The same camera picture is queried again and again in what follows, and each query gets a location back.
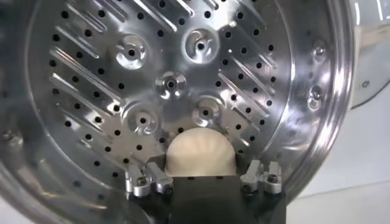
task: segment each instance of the metal bracket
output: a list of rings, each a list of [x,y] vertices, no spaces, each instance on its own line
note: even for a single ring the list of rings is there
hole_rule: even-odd
[[[245,193],[255,192],[258,189],[258,182],[260,179],[260,174],[263,170],[263,165],[261,165],[260,160],[252,160],[250,162],[247,172],[240,176],[242,182],[242,189]]]
[[[160,194],[171,194],[173,192],[173,178],[167,176],[155,162],[146,165],[148,175],[155,183],[155,190]]]
[[[151,192],[151,182],[144,177],[140,168],[135,165],[129,165],[126,172],[126,197],[130,194],[136,197],[144,197]]]
[[[268,172],[264,172],[260,178],[264,183],[264,191],[270,194],[282,192],[282,169],[277,162],[270,162]]]
[[[147,163],[141,169],[136,164],[129,165],[126,172],[126,197],[130,195],[144,197],[151,193],[151,186],[160,194],[169,195],[173,192],[173,178],[167,176],[155,162]]]

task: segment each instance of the stainless steel bowl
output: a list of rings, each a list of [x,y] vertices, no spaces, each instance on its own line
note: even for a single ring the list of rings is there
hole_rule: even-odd
[[[38,223],[142,223],[125,167],[194,127],[278,161],[292,200],[348,109],[347,1],[2,0],[0,16],[0,189]]]

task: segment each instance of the rounded dough piece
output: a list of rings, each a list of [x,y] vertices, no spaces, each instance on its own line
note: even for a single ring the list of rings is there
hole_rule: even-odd
[[[229,140],[209,128],[178,135],[166,153],[165,172],[171,177],[235,175],[235,151]]]

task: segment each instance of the hole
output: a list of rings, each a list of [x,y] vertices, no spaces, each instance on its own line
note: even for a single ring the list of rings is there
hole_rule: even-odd
[[[77,76],[73,76],[73,77],[72,77],[72,81],[74,81],[74,82],[79,82],[79,78],[78,78]]]
[[[99,199],[99,200],[104,200],[104,195],[98,194],[98,195],[97,195],[97,199]]]
[[[56,42],[60,41],[60,36],[58,34],[54,34],[53,35],[53,40],[56,41]]]
[[[95,117],[95,122],[96,123],[101,123],[102,122],[102,118],[101,117]]]
[[[175,83],[173,81],[169,81],[167,85],[169,88],[173,88],[175,86]]]
[[[55,60],[50,60],[49,61],[49,65],[52,66],[52,67],[56,67],[57,63],[55,62]]]
[[[77,58],[83,58],[83,53],[77,52],[77,53],[76,53],[76,57],[77,57]]]
[[[205,12],[205,17],[206,17],[207,19],[209,19],[210,16],[211,16],[211,13],[210,13],[209,11],[206,11],[206,12]]]
[[[121,109],[121,108],[120,108],[118,105],[115,105],[115,106],[114,106],[114,111],[115,111],[115,112],[118,112],[120,109]]]
[[[203,49],[205,49],[205,45],[202,44],[202,43],[200,43],[200,44],[197,45],[197,48],[198,48],[199,50],[203,50]]]
[[[60,91],[56,88],[52,89],[51,93],[53,93],[53,95],[58,95],[60,94]]]
[[[96,97],[96,98],[99,98],[100,97],[100,93],[95,91],[95,92],[93,92],[93,96]]]
[[[165,7],[165,1],[160,1],[159,3],[158,3],[158,5],[161,7],[161,8],[163,8],[163,7]]]
[[[226,38],[230,38],[230,37],[232,37],[232,33],[231,33],[231,32],[229,32],[229,31],[228,31],[228,32],[226,32],[226,33],[225,33],[225,37],[226,37]]]
[[[183,18],[180,18],[180,19],[179,19],[179,24],[180,24],[180,25],[184,25],[184,24],[185,24],[185,20],[184,20]]]
[[[237,13],[237,18],[242,19],[244,17],[244,14],[242,12]]]
[[[63,19],[67,19],[67,18],[69,18],[69,13],[68,13],[67,11],[62,11],[62,12],[61,12],[61,17],[62,17]]]
[[[92,31],[86,29],[86,30],[84,31],[84,35],[85,35],[86,37],[90,37],[90,36],[92,36]]]
[[[86,134],[86,135],[85,135],[85,139],[86,139],[86,140],[91,140],[91,139],[92,139],[92,135]]]
[[[105,17],[105,12],[103,10],[99,10],[97,13],[100,17]]]
[[[81,182],[76,180],[76,181],[73,181],[73,186],[75,187],[81,187]]]
[[[141,12],[139,12],[139,13],[136,15],[136,17],[137,17],[138,19],[144,19],[144,14],[141,13]]]
[[[65,126],[67,126],[67,127],[72,126],[72,122],[70,122],[70,121],[65,121]]]
[[[119,88],[119,89],[124,89],[124,84],[123,84],[123,83],[119,83],[119,84],[118,84],[118,88]]]
[[[159,37],[163,37],[163,36],[164,36],[164,31],[158,30],[158,31],[157,31],[157,35],[158,35]]]
[[[98,70],[97,70],[97,73],[99,73],[100,75],[103,75],[104,74],[104,69],[102,69],[102,68],[99,68]]]
[[[129,56],[133,57],[135,55],[135,51],[133,49],[129,50]]]

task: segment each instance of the bolt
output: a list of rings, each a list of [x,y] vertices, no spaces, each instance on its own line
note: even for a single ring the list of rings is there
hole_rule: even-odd
[[[317,56],[323,56],[325,54],[325,48],[322,46],[317,46],[315,52]]]
[[[314,90],[312,93],[314,100],[320,100],[321,99],[321,93],[319,91]]]
[[[364,81],[362,87],[367,88],[369,85],[370,85],[370,81]]]
[[[163,189],[164,194],[170,195],[173,192],[173,188],[171,186],[166,186]]]
[[[267,181],[273,184],[278,183],[278,176],[276,176],[275,174],[270,174],[267,177]]]

